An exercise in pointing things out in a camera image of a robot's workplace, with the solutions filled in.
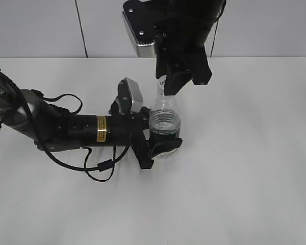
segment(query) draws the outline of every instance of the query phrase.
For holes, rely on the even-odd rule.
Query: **robotic arm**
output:
[[[129,0],[123,5],[127,33],[139,57],[154,57],[156,78],[167,75],[165,95],[190,80],[207,84],[212,76],[204,43],[221,17],[226,0]]]
[[[188,81],[207,84],[209,69],[204,42],[213,25],[221,16],[225,0],[129,0],[124,4],[123,17],[133,46],[140,57],[157,55],[156,77],[167,75],[165,95],[176,94]],[[81,104],[70,112],[47,102],[73,96]],[[153,137],[145,139],[149,109],[136,82],[129,78],[120,81],[118,95],[107,116],[78,115],[82,101],[73,94],[49,99],[37,90],[19,89],[0,70],[0,129],[2,124],[34,140],[39,150],[60,166],[85,172],[90,178],[105,182],[113,174],[115,164],[131,147],[142,169],[150,169],[152,158],[160,153],[179,148],[180,138]],[[111,160],[97,167],[86,167],[91,146],[113,146]],[[124,146],[116,157],[116,147]],[[84,167],[59,161],[52,152],[84,148],[89,151]],[[91,171],[112,169],[106,180],[90,175]]]

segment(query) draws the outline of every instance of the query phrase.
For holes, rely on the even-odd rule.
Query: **bottle cap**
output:
[[[164,84],[165,80],[167,79],[167,75],[163,75],[158,79],[158,93],[164,94]]]

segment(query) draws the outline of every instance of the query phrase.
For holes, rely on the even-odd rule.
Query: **water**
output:
[[[180,134],[181,119],[173,110],[157,110],[150,113],[150,134],[158,134],[166,137],[176,138]],[[169,158],[177,149],[161,153],[159,158]]]

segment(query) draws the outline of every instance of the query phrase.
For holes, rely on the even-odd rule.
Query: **clear plastic bottle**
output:
[[[166,76],[158,80],[158,96],[149,113],[150,134],[168,137],[179,137],[181,118],[175,96],[163,94]],[[159,158],[170,158],[177,149],[157,155]]]

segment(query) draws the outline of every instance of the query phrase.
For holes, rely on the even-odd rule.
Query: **white table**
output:
[[[178,94],[181,150],[152,170],[129,151],[110,182],[96,183],[4,127],[0,244],[306,244],[306,58],[210,65],[208,86]],[[0,67],[20,88],[77,94],[83,114],[107,114],[124,77],[139,83],[145,105],[156,96],[153,59],[0,59]],[[89,164],[111,154],[96,148]],[[76,166],[85,155],[56,154]]]

